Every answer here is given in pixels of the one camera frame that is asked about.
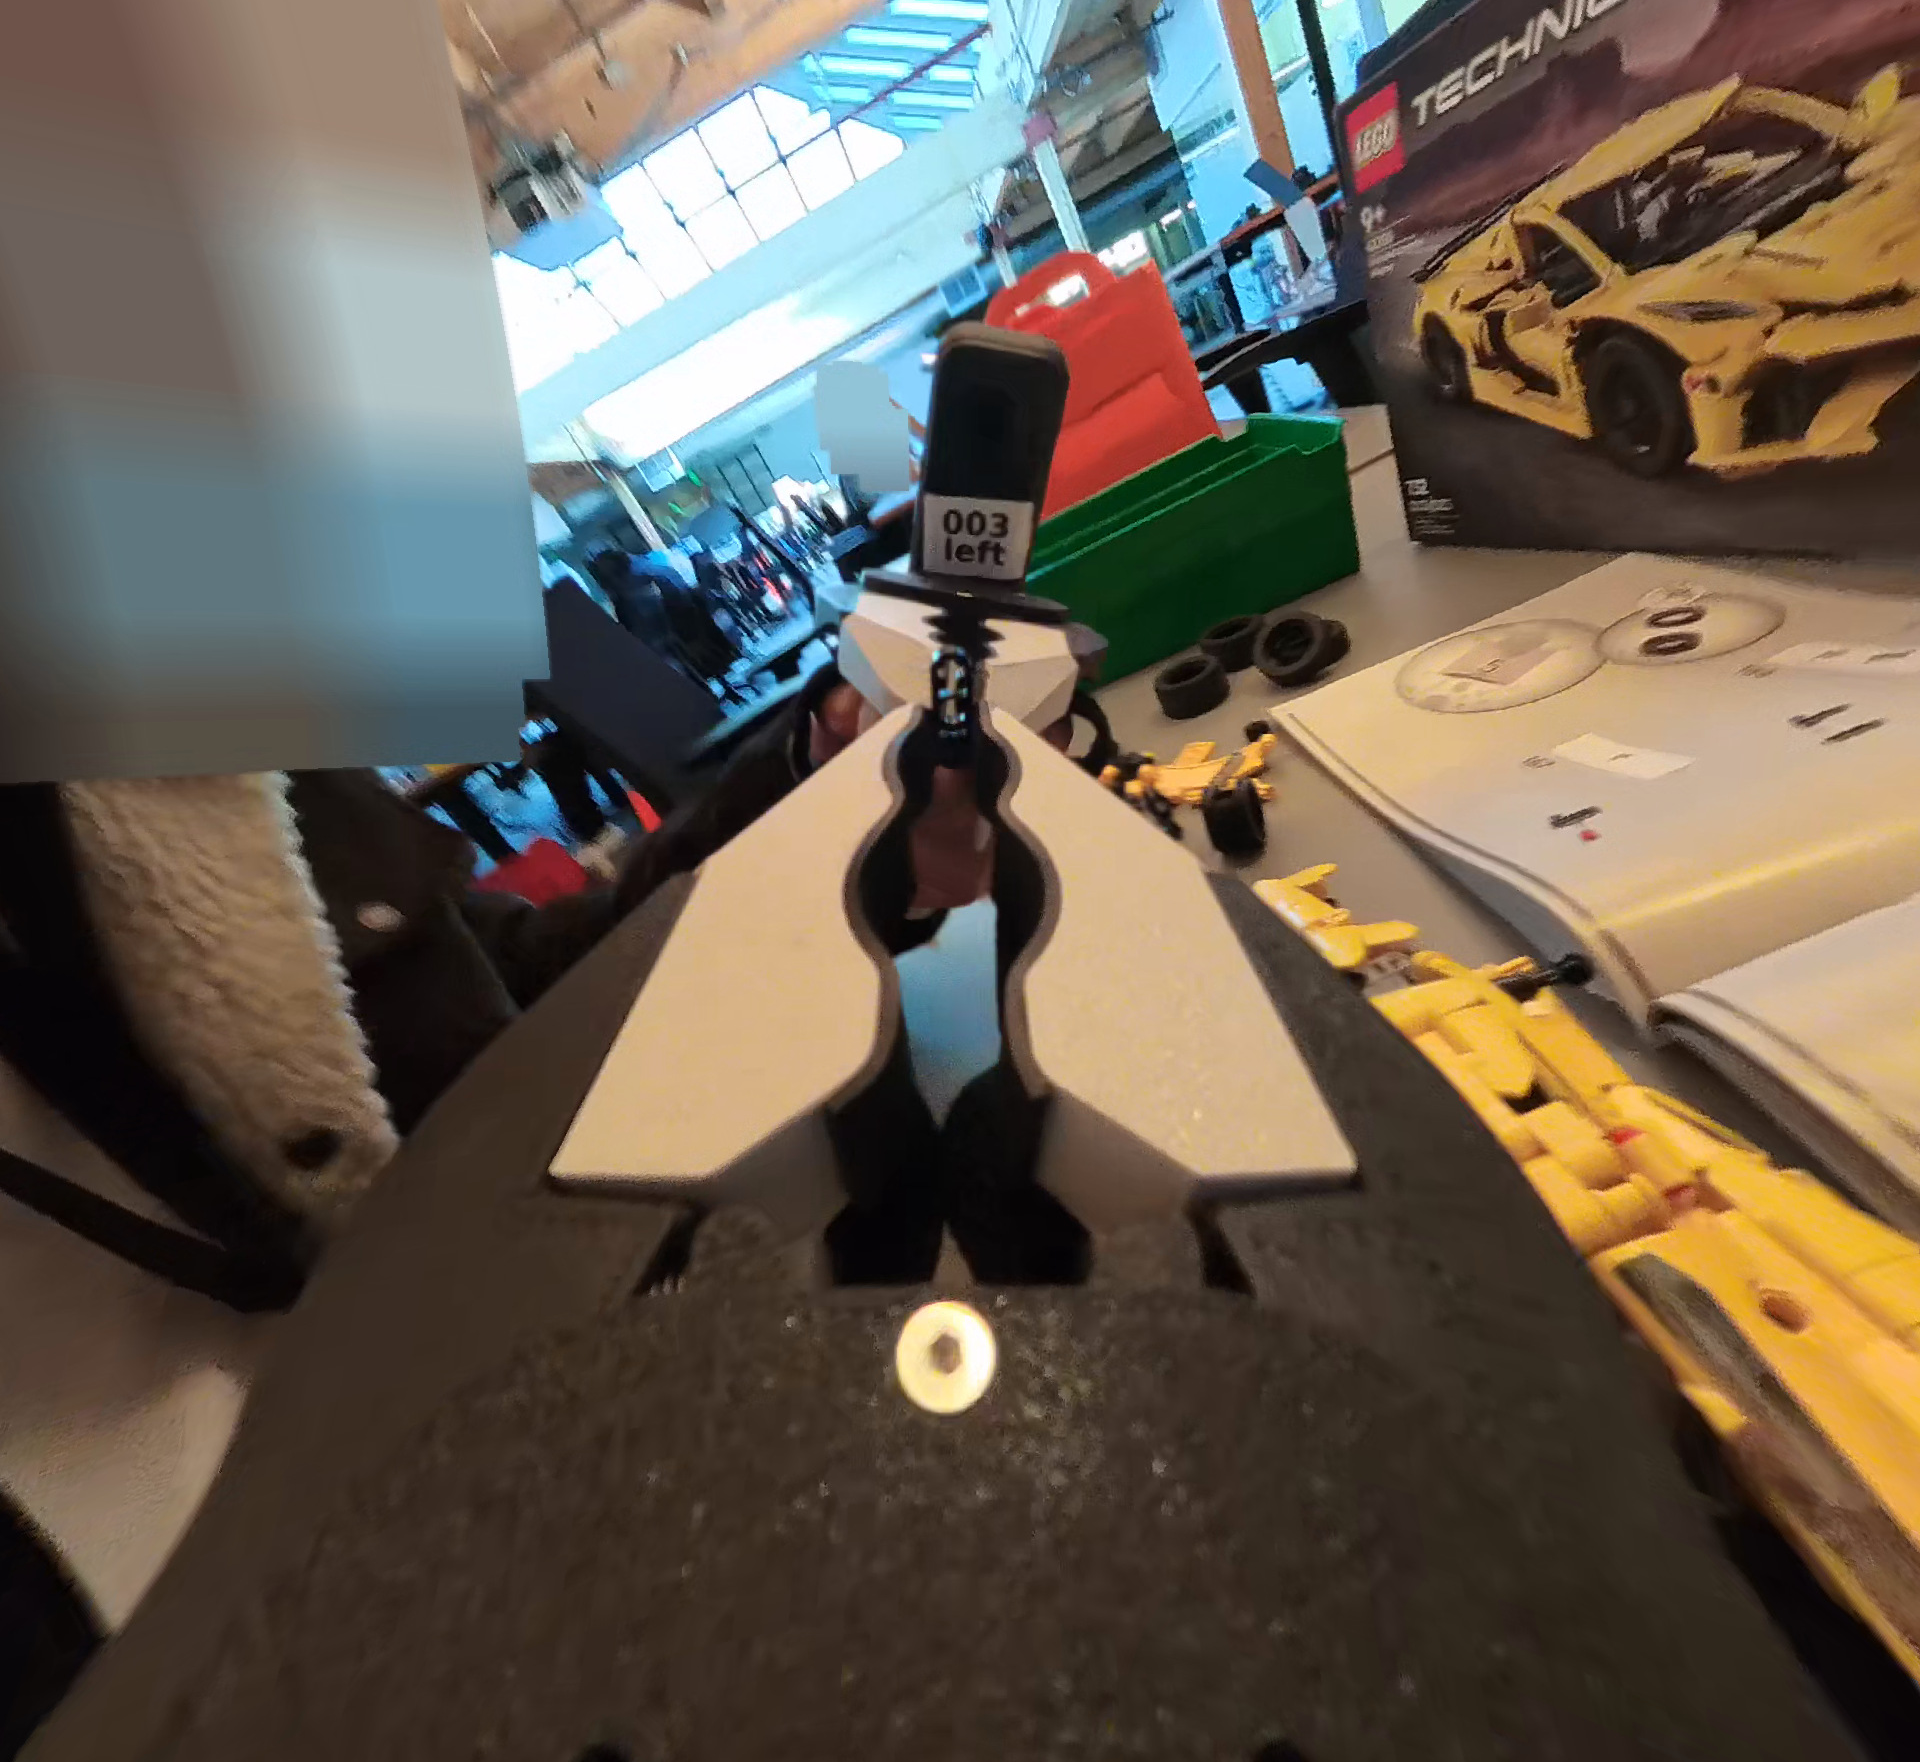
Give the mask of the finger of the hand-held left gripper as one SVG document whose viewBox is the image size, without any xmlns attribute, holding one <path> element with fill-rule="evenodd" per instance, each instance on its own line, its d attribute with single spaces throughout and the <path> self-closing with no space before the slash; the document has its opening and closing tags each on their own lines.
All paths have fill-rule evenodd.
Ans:
<svg viewBox="0 0 1920 1762">
<path fill-rule="evenodd" d="M 878 713 L 929 706 L 934 625 L 945 607 L 920 596 L 858 596 L 838 632 L 838 672 Z"/>
<path fill-rule="evenodd" d="M 988 621 L 976 652 L 976 715 L 1023 729 L 1068 722 L 1079 685 L 1072 621 Z"/>
</svg>

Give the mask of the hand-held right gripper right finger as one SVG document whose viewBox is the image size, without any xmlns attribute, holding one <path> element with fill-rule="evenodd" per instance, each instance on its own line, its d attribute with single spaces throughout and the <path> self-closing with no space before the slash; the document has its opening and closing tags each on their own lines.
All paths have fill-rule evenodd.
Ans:
<svg viewBox="0 0 1920 1762">
<path fill-rule="evenodd" d="M 1347 1189 L 1355 1148 L 1247 931 L 1271 915 L 1006 709 L 979 724 L 997 1059 L 950 1114 L 976 1282 L 1072 1287 L 1128 1231 Z"/>
</svg>

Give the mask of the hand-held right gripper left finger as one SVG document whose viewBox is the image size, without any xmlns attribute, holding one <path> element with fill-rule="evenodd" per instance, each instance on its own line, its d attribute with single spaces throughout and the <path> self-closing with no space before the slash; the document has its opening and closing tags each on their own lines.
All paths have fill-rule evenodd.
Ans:
<svg viewBox="0 0 1920 1762">
<path fill-rule="evenodd" d="M 885 713 L 685 881 L 552 1153 L 556 1189 L 757 1211 L 819 1243 L 835 1282 L 934 1271 L 941 1153 L 890 942 L 929 722 Z"/>
</svg>

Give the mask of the green plastic bin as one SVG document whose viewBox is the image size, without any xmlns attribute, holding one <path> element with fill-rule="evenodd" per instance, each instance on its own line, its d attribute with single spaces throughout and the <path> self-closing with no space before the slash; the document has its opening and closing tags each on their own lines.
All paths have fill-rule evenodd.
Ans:
<svg viewBox="0 0 1920 1762">
<path fill-rule="evenodd" d="M 1107 672 L 1128 675 L 1355 570 L 1343 426 L 1252 416 L 1054 517 L 1028 592 L 1104 635 Z"/>
</svg>

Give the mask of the person's left forearm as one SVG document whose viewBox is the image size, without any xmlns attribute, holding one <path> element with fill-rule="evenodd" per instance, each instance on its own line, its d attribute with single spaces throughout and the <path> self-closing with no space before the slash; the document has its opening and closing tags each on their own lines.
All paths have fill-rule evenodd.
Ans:
<svg viewBox="0 0 1920 1762">
<path fill-rule="evenodd" d="M 612 912 L 633 912 L 750 831 L 853 741 L 858 715 L 862 698 L 838 672 L 806 684 L 781 719 L 730 755 L 703 796 L 638 839 L 617 866 Z"/>
</svg>

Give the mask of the person's left hand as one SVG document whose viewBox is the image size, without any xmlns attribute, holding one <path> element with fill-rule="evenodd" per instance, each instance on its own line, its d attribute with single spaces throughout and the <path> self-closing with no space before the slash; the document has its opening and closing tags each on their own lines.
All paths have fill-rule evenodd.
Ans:
<svg viewBox="0 0 1920 1762">
<path fill-rule="evenodd" d="M 806 722 L 806 766 L 819 770 L 878 724 L 878 709 L 838 670 L 825 670 Z M 973 770 L 937 766 L 924 811 L 908 836 L 914 895 L 908 918 L 924 922 L 979 902 L 993 883 L 993 827 L 986 825 Z"/>
</svg>

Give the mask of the red plastic bin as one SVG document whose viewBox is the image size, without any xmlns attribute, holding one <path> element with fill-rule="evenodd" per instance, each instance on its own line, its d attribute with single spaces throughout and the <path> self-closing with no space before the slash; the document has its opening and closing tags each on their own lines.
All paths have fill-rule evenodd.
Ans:
<svg viewBox="0 0 1920 1762">
<path fill-rule="evenodd" d="M 1045 519 L 1220 441 L 1166 279 L 1153 266 L 1114 272 L 1090 251 L 1058 251 L 988 297 L 983 316 L 993 329 L 1041 335 L 1068 364 Z"/>
</svg>

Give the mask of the pile of yellow black pieces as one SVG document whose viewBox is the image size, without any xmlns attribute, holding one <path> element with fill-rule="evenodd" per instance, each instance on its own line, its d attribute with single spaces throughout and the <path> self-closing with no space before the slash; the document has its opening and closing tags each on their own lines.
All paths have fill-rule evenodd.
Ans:
<svg viewBox="0 0 1920 1762">
<path fill-rule="evenodd" d="M 1168 836 L 1183 839 L 1187 817 L 1191 812 L 1201 825 L 1199 798 L 1220 775 L 1263 775 L 1271 785 L 1273 802 L 1269 764 L 1277 741 L 1277 730 L 1260 724 L 1232 748 L 1220 748 L 1215 741 L 1195 741 L 1172 760 L 1158 760 L 1143 753 L 1122 753 L 1098 770 L 1098 782 L 1158 825 Z"/>
</svg>

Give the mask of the yellow toy car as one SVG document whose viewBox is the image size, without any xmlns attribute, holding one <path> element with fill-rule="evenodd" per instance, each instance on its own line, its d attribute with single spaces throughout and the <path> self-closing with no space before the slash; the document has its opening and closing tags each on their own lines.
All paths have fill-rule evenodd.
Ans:
<svg viewBox="0 0 1920 1762">
<path fill-rule="evenodd" d="M 1465 965 L 1332 881 L 1252 893 L 1500 1140 L 1739 1493 L 1917 1679 L 1917 1242 L 1634 1080 L 1570 1004 L 1586 959 Z"/>
</svg>

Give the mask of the person's fleece-lined jacket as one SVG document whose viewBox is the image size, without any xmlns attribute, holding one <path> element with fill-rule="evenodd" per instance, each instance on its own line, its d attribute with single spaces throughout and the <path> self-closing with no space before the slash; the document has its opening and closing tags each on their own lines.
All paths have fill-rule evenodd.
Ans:
<svg viewBox="0 0 1920 1762">
<path fill-rule="evenodd" d="M 3 788 L 3 1756 L 197 1519 L 282 1312 L 517 1020 L 363 770 Z"/>
</svg>

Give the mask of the instruction booklet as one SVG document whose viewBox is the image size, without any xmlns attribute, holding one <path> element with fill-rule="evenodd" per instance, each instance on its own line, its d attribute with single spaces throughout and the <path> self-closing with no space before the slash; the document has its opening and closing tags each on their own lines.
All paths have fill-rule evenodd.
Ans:
<svg viewBox="0 0 1920 1762">
<path fill-rule="evenodd" d="M 1917 589 L 1621 554 L 1277 724 L 1917 1223 Z"/>
</svg>

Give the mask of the toy car set box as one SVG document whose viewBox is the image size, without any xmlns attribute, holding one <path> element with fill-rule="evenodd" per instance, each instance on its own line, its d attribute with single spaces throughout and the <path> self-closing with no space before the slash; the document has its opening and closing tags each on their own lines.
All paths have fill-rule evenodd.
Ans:
<svg viewBox="0 0 1920 1762">
<path fill-rule="evenodd" d="M 1413 543 L 1917 561 L 1917 0 L 1475 0 L 1342 114 Z"/>
</svg>

